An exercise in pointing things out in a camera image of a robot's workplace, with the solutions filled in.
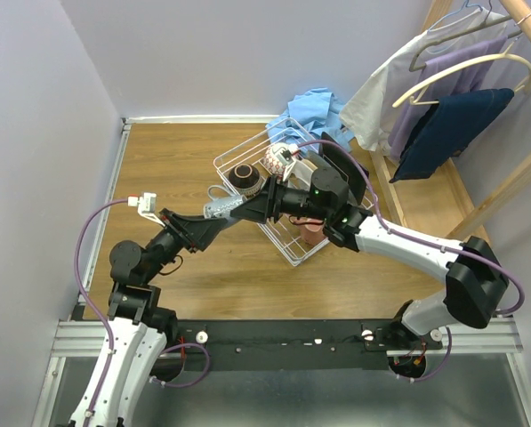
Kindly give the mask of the pink mug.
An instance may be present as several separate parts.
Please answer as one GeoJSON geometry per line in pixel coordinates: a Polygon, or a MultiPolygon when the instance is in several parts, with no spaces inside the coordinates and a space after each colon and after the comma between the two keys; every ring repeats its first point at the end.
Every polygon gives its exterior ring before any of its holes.
{"type": "Polygon", "coordinates": [[[316,246],[325,239],[323,222],[301,222],[297,225],[302,240],[310,246],[316,246]]]}

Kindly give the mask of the grey mug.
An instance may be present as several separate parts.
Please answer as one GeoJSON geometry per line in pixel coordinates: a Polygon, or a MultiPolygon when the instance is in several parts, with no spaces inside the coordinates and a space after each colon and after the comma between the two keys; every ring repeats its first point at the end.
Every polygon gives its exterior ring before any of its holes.
{"type": "Polygon", "coordinates": [[[207,189],[207,195],[210,201],[203,207],[203,216],[206,219],[225,218],[230,219],[230,211],[242,205],[247,197],[245,195],[237,194],[231,189],[222,185],[212,185],[207,189]],[[224,197],[218,197],[214,194],[215,191],[220,190],[225,193],[224,197]]]}

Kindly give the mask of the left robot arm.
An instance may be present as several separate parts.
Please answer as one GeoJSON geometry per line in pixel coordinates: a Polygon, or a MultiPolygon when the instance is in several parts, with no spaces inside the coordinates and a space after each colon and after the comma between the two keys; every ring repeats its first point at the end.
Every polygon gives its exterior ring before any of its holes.
{"type": "Polygon", "coordinates": [[[210,358],[204,345],[180,341],[176,313],[159,306],[161,290],[150,282],[181,250],[205,250],[227,221],[182,216],[167,209],[152,213],[141,208],[138,214],[161,230],[146,246],[125,240],[110,252],[113,287],[108,313],[100,317],[106,336],[84,395],[69,419],[71,426],[130,425],[161,354],[192,349],[210,358]]]}

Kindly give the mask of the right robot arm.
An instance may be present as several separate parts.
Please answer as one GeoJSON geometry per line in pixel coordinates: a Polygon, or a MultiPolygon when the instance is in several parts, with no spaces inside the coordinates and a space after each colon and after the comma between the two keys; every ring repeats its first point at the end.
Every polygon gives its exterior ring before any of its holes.
{"type": "Polygon", "coordinates": [[[255,197],[230,212],[235,219],[258,223],[277,221],[283,214],[320,220],[334,245],[394,259],[444,284],[432,296],[406,302],[392,320],[390,339],[402,349],[443,326],[486,328],[509,285],[484,239],[460,242],[394,228],[358,205],[332,168],[314,171],[307,190],[289,188],[271,176],[255,197]]]}

